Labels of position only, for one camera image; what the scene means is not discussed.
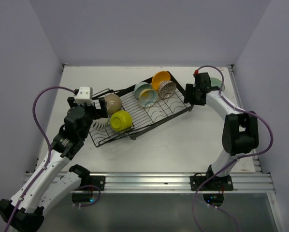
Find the white blue striped bowl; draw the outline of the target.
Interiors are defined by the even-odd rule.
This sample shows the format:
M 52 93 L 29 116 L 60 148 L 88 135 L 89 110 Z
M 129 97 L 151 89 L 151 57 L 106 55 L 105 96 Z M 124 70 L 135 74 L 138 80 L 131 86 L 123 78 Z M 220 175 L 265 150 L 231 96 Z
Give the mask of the white blue striped bowl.
M 91 127 L 97 130 L 103 130 L 108 125 L 108 118 L 94 119 Z

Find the lime yellow bowl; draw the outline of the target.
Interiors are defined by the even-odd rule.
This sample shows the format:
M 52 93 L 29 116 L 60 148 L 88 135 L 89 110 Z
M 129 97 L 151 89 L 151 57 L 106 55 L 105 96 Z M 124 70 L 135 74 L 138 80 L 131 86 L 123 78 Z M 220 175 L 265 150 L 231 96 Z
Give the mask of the lime yellow bowl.
M 110 126 L 117 132 L 126 130 L 132 126 L 132 117 L 127 111 L 117 111 L 110 118 Z

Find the light green bowl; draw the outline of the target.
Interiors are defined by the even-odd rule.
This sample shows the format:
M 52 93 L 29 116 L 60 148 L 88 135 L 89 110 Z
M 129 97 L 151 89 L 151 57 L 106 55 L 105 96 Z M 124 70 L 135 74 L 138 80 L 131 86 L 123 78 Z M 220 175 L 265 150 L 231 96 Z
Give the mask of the light green bowl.
M 220 79 L 211 77 L 210 81 L 211 81 L 211 86 L 212 87 L 221 87 L 222 86 L 222 81 Z

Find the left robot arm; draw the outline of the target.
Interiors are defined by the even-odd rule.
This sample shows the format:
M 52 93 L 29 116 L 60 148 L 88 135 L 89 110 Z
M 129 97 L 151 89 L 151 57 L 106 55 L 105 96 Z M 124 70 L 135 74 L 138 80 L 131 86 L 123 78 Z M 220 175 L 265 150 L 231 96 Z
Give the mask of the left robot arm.
M 97 119 L 107 119 L 104 99 L 99 99 L 97 109 L 92 100 L 79 104 L 74 97 L 68 98 L 70 106 L 64 123 L 49 150 L 35 172 L 20 190 L 10 199 L 0 200 L 0 215 L 7 223 L 5 231 L 13 227 L 18 232 L 36 232 L 46 213 L 73 190 L 101 191 L 98 183 L 92 182 L 90 171 L 80 165 L 72 166 L 55 184 L 53 180 L 83 147 L 92 124 Z

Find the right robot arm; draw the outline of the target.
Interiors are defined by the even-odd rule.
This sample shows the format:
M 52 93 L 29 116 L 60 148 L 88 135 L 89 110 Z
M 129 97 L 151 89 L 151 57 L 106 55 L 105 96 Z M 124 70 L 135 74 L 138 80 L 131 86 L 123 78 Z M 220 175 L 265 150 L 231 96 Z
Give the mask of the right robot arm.
M 259 145 L 258 120 L 250 112 L 229 102 L 221 89 L 213 86 L 208 73 L 194 72 L 194 84 L 186 85 L 185 103 L 207 105 L 223 119 L 223 150 L 205 175 L 190 177 L 192 191 L 233 190 L 231 170 L 240 156 L 249 154 Z

